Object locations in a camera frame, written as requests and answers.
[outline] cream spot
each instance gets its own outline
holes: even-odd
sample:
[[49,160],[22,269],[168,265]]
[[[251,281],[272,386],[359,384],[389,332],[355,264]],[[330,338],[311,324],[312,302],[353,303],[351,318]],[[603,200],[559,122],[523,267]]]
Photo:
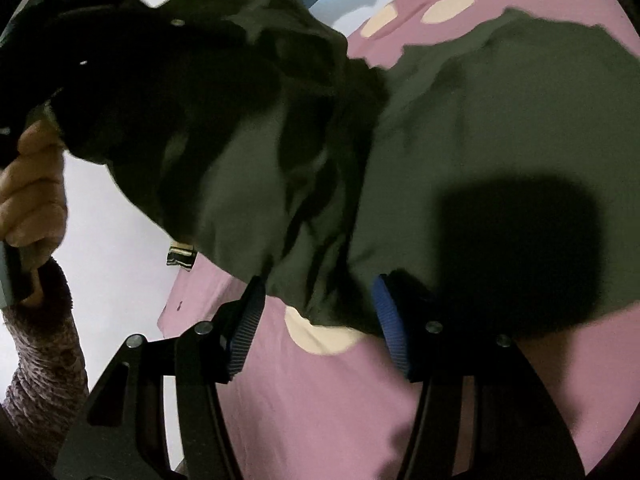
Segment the cream spot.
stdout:
[[421,22],[427,25],[446,22],[471,7],[475,2],[476,0],[440,0],[429,7],[427,12],[423,14]]
[[363,38],[370,38],[382,27],[391,23],[398,17],[398,11],[393,4],[382,7],[375,15],[373,15],[360,31]]
[[286,309],[284,321],[293,342],[309,354],[341,354],[364,337],[362,332],[345,326],[314,326],[290,306]]

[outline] fuzzy sweater sleeve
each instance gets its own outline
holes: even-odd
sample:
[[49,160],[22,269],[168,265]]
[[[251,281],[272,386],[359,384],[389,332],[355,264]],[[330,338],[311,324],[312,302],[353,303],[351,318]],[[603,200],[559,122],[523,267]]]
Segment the fuzzy sweater sleeve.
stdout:
[[88,397],[88,384],[65,275],[53,259],[39,275],[41,307],[2,311],[18,352],[2,408],[31,454],[51,470]]

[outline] hand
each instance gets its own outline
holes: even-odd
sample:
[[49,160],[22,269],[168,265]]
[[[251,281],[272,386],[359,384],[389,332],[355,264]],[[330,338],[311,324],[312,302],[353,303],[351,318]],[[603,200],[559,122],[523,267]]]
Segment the hand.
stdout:
[[65,237],[65,145],[41,118],[18,140],[18,157],[0,175],[0,239],[21,248],[24,270],[34,274]]

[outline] black object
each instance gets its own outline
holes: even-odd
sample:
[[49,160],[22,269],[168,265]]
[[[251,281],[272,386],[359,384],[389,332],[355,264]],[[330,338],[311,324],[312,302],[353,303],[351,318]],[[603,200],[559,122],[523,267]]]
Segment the black object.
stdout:
[[20,249],[3,241],[0,245],[0,308],[26,300],[33,294],[31,275],[22,270]]
[[174,242],[167,253],[166,264],[168,266],[178,265],[184,269],[191,270],[197,256],[198,251],[192,245]]
[[446,305],[401,271],[380,276],[373,293],[396,367],[423,383],[398,479],[452,478],[465,376],[475,379],[472,466],[456,478],[585,478],[562,416],[508,335],[459,330]]
[[57,480],[183,478],[169,469],[162,377],[175,376],[189,478],[240,480],[216,383],[242,370],[266,297],[254,278],[242,298],[178,338],[127,338],[100,377],[58,457]]

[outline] green jacket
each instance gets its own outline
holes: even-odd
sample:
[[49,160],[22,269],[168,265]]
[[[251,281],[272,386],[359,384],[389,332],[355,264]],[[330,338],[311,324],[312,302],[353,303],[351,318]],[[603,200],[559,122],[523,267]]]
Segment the green jacket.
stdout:
[[53,100],[71,153],[312,323],[380,334],[394,269],[514,335],[640,299],[640,65],[602,28],[509,9],[382,70],[298,0],[154,12],[117,92]]

